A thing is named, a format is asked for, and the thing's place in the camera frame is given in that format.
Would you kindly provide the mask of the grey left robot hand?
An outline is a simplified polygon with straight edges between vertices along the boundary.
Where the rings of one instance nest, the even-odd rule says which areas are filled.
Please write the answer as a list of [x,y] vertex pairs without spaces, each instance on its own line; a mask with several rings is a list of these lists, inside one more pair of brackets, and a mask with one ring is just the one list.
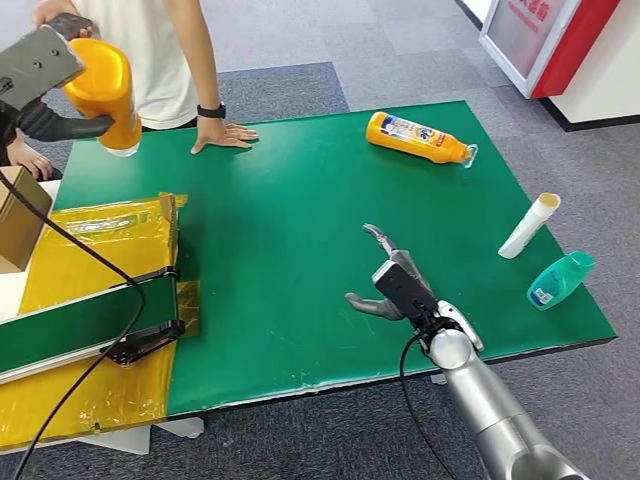
[[109,115],[89,119],[62,117],[40,99],[26,105],[16,121],[17,127],[26,136],[46,143],[97,138],[113,123]]

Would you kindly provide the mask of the person's hand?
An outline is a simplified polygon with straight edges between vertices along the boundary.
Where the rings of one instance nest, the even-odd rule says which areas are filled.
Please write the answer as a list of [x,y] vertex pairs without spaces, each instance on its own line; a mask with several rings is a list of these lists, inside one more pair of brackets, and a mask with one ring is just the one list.
[[12,166],[22,166],[36,180],[50,180],[54,175],[53,165],[46,157],[17,137],[8,147],[8,160]]

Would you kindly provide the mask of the person's left hand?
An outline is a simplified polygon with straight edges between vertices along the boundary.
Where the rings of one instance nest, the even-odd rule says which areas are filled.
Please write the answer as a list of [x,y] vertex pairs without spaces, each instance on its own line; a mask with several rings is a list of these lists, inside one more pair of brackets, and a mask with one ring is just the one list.
[[217,118],[198,117],[196,130],[196,139],[190,150],[192,155],[208,145],[248,149],[251,142],[259,139],[258,133],[254,130],[242,125],[226,124]]

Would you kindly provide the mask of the person's right hand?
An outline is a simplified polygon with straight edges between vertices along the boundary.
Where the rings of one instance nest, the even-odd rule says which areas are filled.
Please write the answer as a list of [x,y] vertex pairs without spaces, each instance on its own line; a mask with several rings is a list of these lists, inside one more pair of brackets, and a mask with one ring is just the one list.
[[67,40],[93,34],[93,22],[82,17],[72,1],[67,0],[40,1],[32,13],[32,24],[35,29],[45,24],[57,27]]

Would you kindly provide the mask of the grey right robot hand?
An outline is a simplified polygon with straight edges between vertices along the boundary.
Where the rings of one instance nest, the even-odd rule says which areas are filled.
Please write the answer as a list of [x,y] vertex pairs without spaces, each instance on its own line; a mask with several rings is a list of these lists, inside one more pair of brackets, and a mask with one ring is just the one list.
[[387,260],[372,275],[374,286],[382,293],[383,299],[363,299],[352,292],[346,293],[345,298],[352,307],[390,321],[407,318],[418,327],[438,312],[438,302],[430,286],[408,250],[398,249],[375,225],[364,224],[362,229],[374,237],[388,255]]

